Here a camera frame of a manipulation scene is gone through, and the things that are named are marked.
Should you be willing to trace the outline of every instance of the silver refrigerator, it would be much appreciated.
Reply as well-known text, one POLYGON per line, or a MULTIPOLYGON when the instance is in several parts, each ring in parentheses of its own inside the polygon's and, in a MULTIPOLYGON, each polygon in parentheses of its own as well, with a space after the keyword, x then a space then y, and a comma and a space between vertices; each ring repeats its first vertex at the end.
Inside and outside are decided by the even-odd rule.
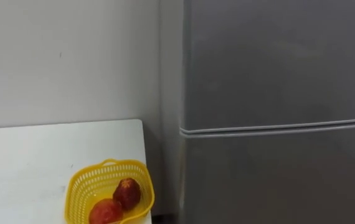
POLYGON ((355 224, 355 0, 185 0, 183 24, 179 222, 355 224))

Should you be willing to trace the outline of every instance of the plastic basket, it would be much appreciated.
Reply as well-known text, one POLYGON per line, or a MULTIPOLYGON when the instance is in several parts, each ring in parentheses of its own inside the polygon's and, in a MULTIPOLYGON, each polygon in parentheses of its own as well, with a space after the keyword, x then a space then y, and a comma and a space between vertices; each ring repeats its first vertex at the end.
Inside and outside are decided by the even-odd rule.
POLYGON ((122 221, 116 223, 145 217, 155 200, 153 183, 146 166, 135 160, 107 159, 78 171, 71 178, 65 201, 65 221, 68 224, 89 223, 93 206, 104 198, 112 198, 120 180, 127 177, 139 183, 141 200, 132 211, 124 213, 122 221))

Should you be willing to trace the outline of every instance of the red tomato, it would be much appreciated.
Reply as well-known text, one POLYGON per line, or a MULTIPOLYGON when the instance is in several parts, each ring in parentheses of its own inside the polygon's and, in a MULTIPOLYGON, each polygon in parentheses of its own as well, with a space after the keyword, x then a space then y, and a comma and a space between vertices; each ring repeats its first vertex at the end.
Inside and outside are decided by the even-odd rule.
POLYGON ((90 224, 109 224, 122 220, 123 211, 120 202, 106 198, 95 204, 90 211, 90 224))

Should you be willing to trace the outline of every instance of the basket rim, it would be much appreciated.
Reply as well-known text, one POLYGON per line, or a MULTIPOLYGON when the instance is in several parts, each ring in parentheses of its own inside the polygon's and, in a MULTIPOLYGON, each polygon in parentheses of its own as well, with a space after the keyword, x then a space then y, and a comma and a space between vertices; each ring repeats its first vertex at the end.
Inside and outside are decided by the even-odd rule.
POLYGON ((153 182, 151 181, 151 176, 150 173, 148 172, 147 166, 135 159, 122 159, 122 160, 116 160, 116 159, 106 159, 103 162, 99 163, 99 164, 94 164, 94 165, 90 165, 87 167, 84 167, 82 169, 80 169, 79 171, 77 171, 76 173, 74 173, 74 175, 71 177, 70 182, 69 182, 69 186, 68 186, 68 191, 67 191, 67 196, 65 197, 65 207, 64 207, 64 219, 68 224, 74 224, 71 222, 71 220, 68 218, 68 210, 70 208, 70 198, 71 198, 71 191, 72 191, 72 186, 73 183, 84 173, 92 170, 92 169, 96 169, 96 168, 100 168, 100 167, 108 167, 108 166, 116 166, 116 165, 120 165, 120 164, 132 164, 134 163, 137 166, 140 166, 144 171, 145 171, 145 175, 147 176, 147 181, 149 183, 150 186, 150 193, 151 193, 151 201, 150 204, 148 205, 148 207, 146 209, 144 209, 141 213, 134 215, 132 217, 128 217, 128 218, 124 218, 122 219, 119 224, 122 224, 124 222, 127 222, 129 220, 134 220, 135 218, 139 218, 139 217, 143 217, 145 216, 153 207, 154 202, 155 202, 155 193, 154 193, 154 186, 153 186, 153 182), (112 162, 114 164, 110 164, 110 165, 105 165, 107 162, 112 162))

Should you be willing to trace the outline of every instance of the refrigerator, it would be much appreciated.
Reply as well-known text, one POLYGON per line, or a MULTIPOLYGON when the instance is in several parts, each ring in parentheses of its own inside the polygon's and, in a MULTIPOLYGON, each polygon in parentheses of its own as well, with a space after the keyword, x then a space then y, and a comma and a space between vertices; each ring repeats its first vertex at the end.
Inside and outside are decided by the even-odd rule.
POLYGON ((185 0, 182 18, 162 89, 177 222, 355 223, 355 1, 185 0))

